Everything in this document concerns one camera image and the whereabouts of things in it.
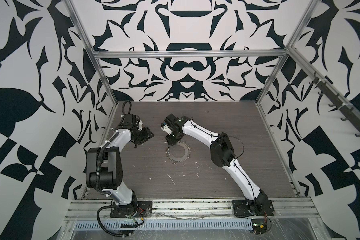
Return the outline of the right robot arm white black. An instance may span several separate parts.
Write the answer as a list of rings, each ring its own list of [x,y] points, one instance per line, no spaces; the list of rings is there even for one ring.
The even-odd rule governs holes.
[[[173,146],[185,136],[190,136],[206,145],[211,152],[212,162],[224,169],[239,186],[245,197],[245,202],[257,215],[271,215],[274,208],[266,193],[258,187],[241,167],[238,157],[225,133],[211,132],[194,122],[192,118],[168,115],[161,123],[161,130],[165,132],[168,145]]]

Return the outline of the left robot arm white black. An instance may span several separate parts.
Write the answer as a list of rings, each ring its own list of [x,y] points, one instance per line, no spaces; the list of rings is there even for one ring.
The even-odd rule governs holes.
[[[117,205],[130,205],[136,195],[123,182],[121,152],[128,143],[135,147],[153,138],[152,131],[143,127],[143,121],[133,114],[124,115],[111,137],[100,147],[91,148],[87,154],[86,184],[100,195],[111,197]]]

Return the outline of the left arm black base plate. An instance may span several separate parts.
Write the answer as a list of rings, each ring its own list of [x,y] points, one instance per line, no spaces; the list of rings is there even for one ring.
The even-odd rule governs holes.
[[[152,212],[153,202],[152,201],[137,201],[128,205],[113,204],[111,209],[111,218],[126,218],[132,217],[144,217],[146,214]]]

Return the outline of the metal disc with key rings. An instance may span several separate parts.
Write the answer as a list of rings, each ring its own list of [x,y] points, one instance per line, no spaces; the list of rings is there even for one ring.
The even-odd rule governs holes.
[[[184,162],[189,159],[190,156],[191,148],[184,141],[179,141],[173,146],[166,146],[166,157],[172,164]]]

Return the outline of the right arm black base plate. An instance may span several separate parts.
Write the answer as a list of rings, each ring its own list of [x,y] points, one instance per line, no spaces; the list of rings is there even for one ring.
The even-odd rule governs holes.
[[[271,200],[250,201],[233,200],[233,211],[237,218],[246,218],[252,216],[273,216],[274,207]]]

